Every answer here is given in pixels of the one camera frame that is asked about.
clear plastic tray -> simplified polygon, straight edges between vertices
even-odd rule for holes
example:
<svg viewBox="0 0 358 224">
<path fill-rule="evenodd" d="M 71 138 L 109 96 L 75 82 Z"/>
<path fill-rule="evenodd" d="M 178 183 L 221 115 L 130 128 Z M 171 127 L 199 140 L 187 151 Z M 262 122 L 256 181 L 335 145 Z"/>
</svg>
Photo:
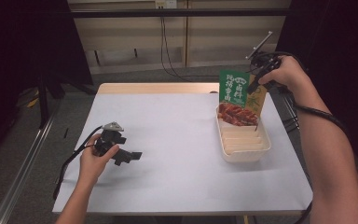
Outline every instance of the clear plastic tray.
<svg viewBox="0 0 358 224">
<path fill-rule="evenodd" d="M 223 158 L 228 162 L 259 161 L 271 148 L 263 120 L 256 126 L 235 126 L 217 118 Z"/>
</svg>

person's right hand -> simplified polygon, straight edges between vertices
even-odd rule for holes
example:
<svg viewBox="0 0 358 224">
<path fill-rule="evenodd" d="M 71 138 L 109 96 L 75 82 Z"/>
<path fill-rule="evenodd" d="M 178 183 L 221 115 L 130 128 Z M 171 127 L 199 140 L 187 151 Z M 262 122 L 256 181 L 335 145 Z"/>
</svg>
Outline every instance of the person's right hand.
<svg viewBox="0 0 358 224">
<path fill-rule="evenodd" d="M 80 171 L 77 183 L 85 183 L 86 186 L 92 187 L 97 183 L 98 177 L 103 172 L 106 164 L 112 159 L 112 157 L 118 152 L 119 146 L 112 146 L 103 156 L 98 157 L 93 153 L 94 144 L 97 139 L 101 137 L 100 133 L 93 135 L 80 157 Z"/>
<path fill-rule="evenodd" d="M 287 87 L 291 92 L 301 90 L 306 85 L 312 85 L 310 78 L 301 68 L 298 61 L 292 56 L 281 56 L 281 66 L 265 74 L 258 80 L 260 85 L 264 85 L 271 80 Z"/>
</svg>

wire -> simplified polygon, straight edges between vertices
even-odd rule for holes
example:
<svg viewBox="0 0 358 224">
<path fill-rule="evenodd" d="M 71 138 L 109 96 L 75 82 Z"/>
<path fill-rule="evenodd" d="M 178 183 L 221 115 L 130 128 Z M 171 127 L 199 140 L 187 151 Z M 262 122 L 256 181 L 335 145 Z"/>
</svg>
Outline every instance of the wire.
<svg viewBox="0 0 358 224">
<path fill-rule="evenodd" d="M 252 72 L 254 72 L 254 71 L 257 70 L 257 69 L 260 69 L 260 68 L 258 68 L 258 67 L 252 68 L 252 64 L 249 64 L 249 70 L 246 71 L 246 73 L 252 73 Z"/>
<path fill-rule="evenodd" d="M 287 133 L 291 133 L 292 131 L 294 131 L 294 130 L 296 130 L 296 129 L 298 129 L 298 126 L 297 126 L 297 127 L 292 128 L 292 129 L 290 129 L 290 130 L 288 130 L 288 131 L 286 131 L 286 132 L 287 132 Z"/>
<path fill-rule="evenodd" d="M 297 222 L 295 222 L 295 224 L 301 224 L 305 220 L 305 218 L 307 218 L 307 216 L 310 214 L 311 209 L 312 209 L 312 202 L 310 202 L 310 205 L 308 205 L 304 214 L 301 216 L 301 218 Z"/>
<path fill-rule="evenodd" d="M 287 131 L 288 133 L 290 133 L 291 131 L 293 131 L 293 130 L 295 130 L 295 129 L 297 129 L 297 128 L 299 127 L 297 116 L 295 116 L 295 117 L 293 117 L 293 118 L 290 118 L 290 119 L 285 119 L 285 120 L 282 121 L 282 123 L 283 123 L 283 126 L 284 126 L 284 128 L 285 128 L 286 130 L 287 130 L 289 127 L 291 127 L 293 124 L 296 125 L 295 128 L 291 129 L 290 131 Z"/>
<path fill-rule="evenodd" d="M 339 119 L 334 117 L 332 114 L 326 113 L 322 110 L 318 110 L 315 108 L 298 105 L 298 104 L 296 104 L 296 102 L 293 103 L 293 108 L 297 109 L 297 110 L 301 110 L 301 111 L 309 113 L 309 114 L 312 114 L 312 115 L 315 115 L 315 116 L 318 116 L 320 118 L 330 120 L 331 122 L 336 124 L 347 135 L 348 138 L 350 138 L 349 132 L 348 132 L 347 128 L 345 127 L 345 125 Z"/>
<path fill-rule="evenodd" d="M 280 55 L 284 55 L 284 56 L 292 56 L 293 58 L 295 58 L 298 63 L 300 64 L 301 68 L 304 70 L 304 71 L 308 71 L 308 69 L 304 66 L 304 64 L 299 60 L 299 58 L 292 54 L 292 53 L 288 53 L 288 52 L 285 52 L 285 51 L 274 51 L 274 52 L 271 52 L 271 53 L 261 53 L 261 54 L 258 54 L 256 56 L 256 58 L 258 57 L 263 57 L 263 56 L 267 56 L 267 55 L 273 55 L 273 56 L 280 56 Z"/>
<path fill-rule="evenodd" d="M 255 216 L 253 216 L 253 220 L 254 220 L 254 223 L 255 223 L 255 224 L 258 224 L 257 218 L 256 218 Z"/>
<path fill-rule="evenodd" d="M 182 79 L 183 81 L 191 82 L 190 80 L 179 76 L 179 75 L 176 73 L 176 71 L 173 69 L 172 63 L 171 63 L 170 53 L 168 52 L 168 44 L 167 44 L 167 36 L 166 36 L 166 32 L 165 32 L 165 20 L 164 20 L 164 17 L 161 17 L 160 20 L 161 20 L 161 54 L 160 54 L 160 56 L 161 56 L 161 64 L 162 64 L 162 67 L 164 68 L 164 71 L 165 71 L 167 74 L 169 74 L 169 75 L 171 75 L 171 76 L 173 76 L 173 77 L 179 77 L 179 78 Z M 163 62 L 163 60 L 162 60 L 162 49 L 163 49 L 163 46 L 164 46 L 164 42 L 165 42 L 165 49 L 166 49 L 167 56 L 168 56 L 168 61 L 169 61 L 169 63 L 170 63 L 170 67 L 171 67 L 171 69 L 172 69 L 172 71 L 173 71 L 173 74 L 170 73 L 170 72 L 167 70 L 167 68 L 165 67 L 164 62 Z"/>
<path fill-rule="evenodd" d="M 98 131 L 102 128 L 103 126 L 100 126 L 98 128 L 96 128 L 94 131 L 92 131 L 89 136 L 86 138 L 86 140 L 84 140 L 83 144 L 80 145 L 80 147 L 68 158 L 68 160 L 66 160 L 63 165 L 62 165 L 62 168 L 61 168 L 61 171 L 60 171 L 60 177 L 59 177 L 59 180 L 58 180 L 58 183 L 57 183 L 57 186 L 54 190 L 54 193 L 53 193 L 53 199 L 56 200 L 57 199 L 57 196 L 58 196 L 58 193 L 60 192 L 60 188 L 61 188 L 61 184 L 62 184 L 62 181 L 63 181 L 63 176 L 65 175 L 65 172 L 66 172 L 66 169 L 68 168 L 68 165 L 69 163 L 81 152 L 83 151 L 86 147 L 93 147 L 94 145 L 89 145 L 89 146 L 85 146 L 86 143 L 90 140 L 90 138 Z"/>
</svg>

food package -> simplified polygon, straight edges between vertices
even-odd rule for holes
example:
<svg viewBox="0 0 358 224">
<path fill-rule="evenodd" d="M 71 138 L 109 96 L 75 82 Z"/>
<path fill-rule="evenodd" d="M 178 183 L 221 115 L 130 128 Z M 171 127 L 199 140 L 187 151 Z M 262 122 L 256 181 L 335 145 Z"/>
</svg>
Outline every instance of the food package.
<svg viewBox="0 0 358 224">
<path fill-rule="evenodd" d="M 246 90 L 254 79 L 249 73 L 220 72 L 219 119 L 236 126 L 257 126 L 267 89 L 259 86 L 254 93 L 248 94 Z"/>
</svg>

table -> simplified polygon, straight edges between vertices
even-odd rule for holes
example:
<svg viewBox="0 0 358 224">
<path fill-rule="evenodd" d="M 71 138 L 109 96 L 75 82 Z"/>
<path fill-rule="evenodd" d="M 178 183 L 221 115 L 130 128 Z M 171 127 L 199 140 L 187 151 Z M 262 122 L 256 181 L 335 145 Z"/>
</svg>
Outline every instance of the table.
<svg viewBox="0 0 358 224">
<path fill-rule="evenodd" d="M 258 162 L 222 157 L 215 108 L 218 83 L 109 83 L 98 90 L 76 148 L 96 127 L 118 122 L 139 161 L 109 162 L 88 213 L 111 216 L 300 214 L 312 192 L 269 94 L 261 118 L 271 150 Z M 79 157 L 69 165 L 53 208 L 75 187 Z"/>
</svg>

